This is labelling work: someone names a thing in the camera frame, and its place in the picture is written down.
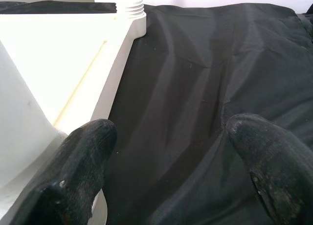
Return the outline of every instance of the black tarp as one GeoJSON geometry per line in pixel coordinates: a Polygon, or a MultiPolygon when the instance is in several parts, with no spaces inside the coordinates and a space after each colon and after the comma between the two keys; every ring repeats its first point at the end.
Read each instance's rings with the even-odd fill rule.
{"type": "MultiPolygon", "coordinates": [[[[93,3],[55,2],[40,13],[53,13],[50,4],[95,13],[93,3]]],[[[36,13],[32,3],[0,13],[19,7],[36,13]]],[[[108,224],[273,224],[225,124],[255,113],[313,147],[310,12],[300,19],[270,4],[146,12],[147,35],[134,42],[110,114],[118,141],[105,175],[108,224]]]]}

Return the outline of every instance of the black cloth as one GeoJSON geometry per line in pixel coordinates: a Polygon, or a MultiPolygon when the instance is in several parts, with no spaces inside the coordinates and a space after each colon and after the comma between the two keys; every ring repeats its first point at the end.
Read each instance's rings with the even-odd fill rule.
{"type": "MultiPolygon", "coordinates": [[[[36,13],[31,4],[25,12],[36,13]]],[[[88,4],[67,10],[93,13],[88,4]]],[[[255,113],[313,147],[310,28],[270,4],[145,9],[147,34],[134,41],[110,114],[118,140],[105,175],[107,224],[273,224],[225,124],[255,113]]]]}

